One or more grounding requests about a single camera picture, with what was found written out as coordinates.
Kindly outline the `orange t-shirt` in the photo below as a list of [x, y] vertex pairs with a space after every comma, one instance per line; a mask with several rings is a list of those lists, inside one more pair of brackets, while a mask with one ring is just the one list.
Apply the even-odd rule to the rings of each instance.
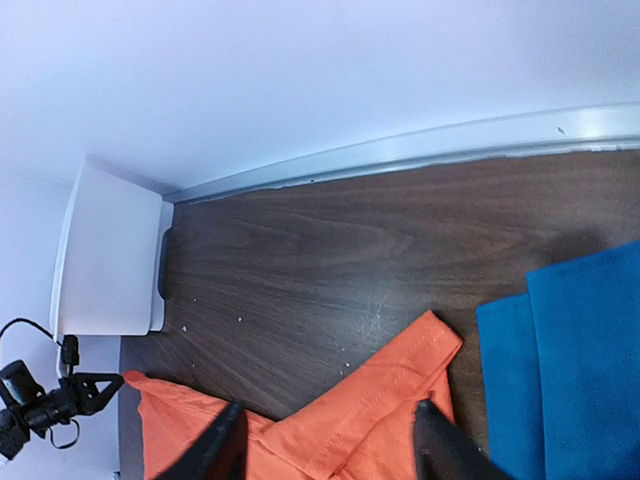
[[[330, 391], [274, 422], [247, 415], [250, 479], [413, 479], [414, 412], [431, 398], [454, 417], [447, 369], [463, 345], [427, 311]], [[128, 371], [141, 394], [144, 476], [186, 452], [226, 401]]]

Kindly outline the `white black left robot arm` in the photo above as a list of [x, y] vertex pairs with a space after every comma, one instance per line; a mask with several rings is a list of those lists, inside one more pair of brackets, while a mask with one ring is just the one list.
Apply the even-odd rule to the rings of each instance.
[[52, 439], [57, 425], [77, 427], [79, 417], [103, 411], [124, 384], [119, 374], [73, 373], [49, 392], [26, 364], [14, 361], [1, 370], [1, 461], [13, 460], [33, 434]]

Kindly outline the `blue pleated skirt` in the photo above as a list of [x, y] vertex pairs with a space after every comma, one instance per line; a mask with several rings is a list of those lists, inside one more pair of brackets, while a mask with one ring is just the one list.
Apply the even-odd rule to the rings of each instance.
[[639, 475], [639, 246], [528, 273], [476, 311], [490, 455], [518, 479]]

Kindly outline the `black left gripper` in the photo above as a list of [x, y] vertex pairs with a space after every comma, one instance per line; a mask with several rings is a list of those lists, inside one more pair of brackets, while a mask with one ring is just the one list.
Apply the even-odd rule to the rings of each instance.
[[36, 384], [25, 388], [22, 407], [26, 424], [37, 435], [56, 425], [69, 425], [77, 415], [103, 411], [124, 384], [119, 374], [74, 373], [46, 393]]

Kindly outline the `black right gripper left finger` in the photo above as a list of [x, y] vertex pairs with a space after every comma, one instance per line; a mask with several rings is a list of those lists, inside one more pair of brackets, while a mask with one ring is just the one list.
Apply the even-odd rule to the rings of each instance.
[[231, 401], [169, 468], [170, 479], [246, 479], [248, 419], [242, 401]]

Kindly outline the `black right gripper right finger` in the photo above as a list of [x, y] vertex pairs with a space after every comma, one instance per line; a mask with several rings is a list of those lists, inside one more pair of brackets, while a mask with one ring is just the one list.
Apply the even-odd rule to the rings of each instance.
[[510, 478], [430, 399], [416, 406], [413, 444], [417, 479]]

